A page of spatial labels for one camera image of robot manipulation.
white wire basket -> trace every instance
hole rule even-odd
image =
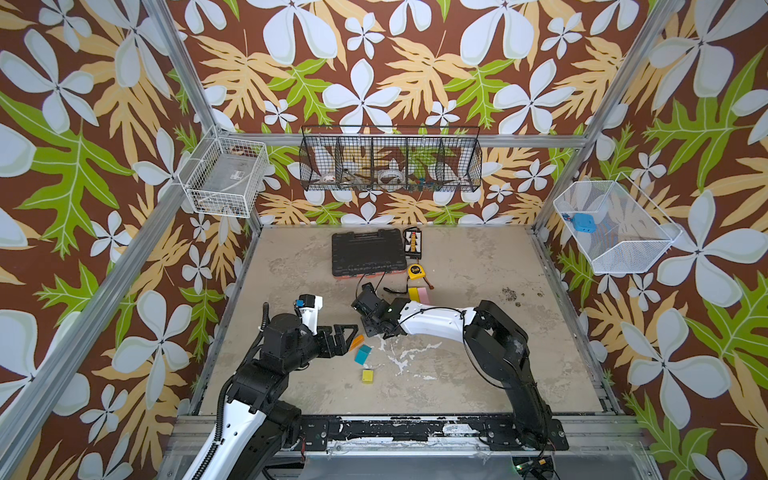
[[[564,223],[596,274],[645,273],[683,233],[645,192],[632,185],[644,206],[619,179],[574,182],[554,201],[563,218],[592,216],[592,233],[576,230],[571,221]]]
[[[195,212],[225,217],[250,216],[259,185],[270,164],[266,145],[219,137],[214,138],[199,157],[195,150],[190,160],[199,163],[184,185],[184,191]]]

blue object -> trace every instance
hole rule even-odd
[[[594,225],[594,218],[589,214],[574,214],[570,220],[577,232],[594,233],[598,229]]]
[[[366,360],[368,359],[368,355],[371,353],[371,347],[367,345],[363,345],[360,347],[360,349],[357,351],[357,355],[355,356],[355,361],[358,362],[360,365],[365,365]]]

black tool case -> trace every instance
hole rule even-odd
[[[335,233],[331,237],[333,276],[397,272],[406,269],[402,236],[397,229],[371,233]]]

black wire basket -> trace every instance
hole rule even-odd
[[[402,127],[396,133],[345,134],[358,127],[302,127],[304,190],[475,191],[482,151],[477,127]],[[375,130],[372,125],[360,131]]]

wire basket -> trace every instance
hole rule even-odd
[[[302,128],[299,150],[304,190],[475,191],[482,151],[477,134],[413,128],[413,133],[344,134]]]
[[[577,230],[572,221],[564,223],[596,274],[645,273],[683,232],[645,192],[632,185],[645,207],[619,179],[574,182],[554,201],[564,219],[575,214],[592,216],[591,233]]]
[[[200,142],[191,161],[199,162],[184,185],[184,191],[199,214],[248,218],[259,185],[270,161],[266,145],[232,137]]]

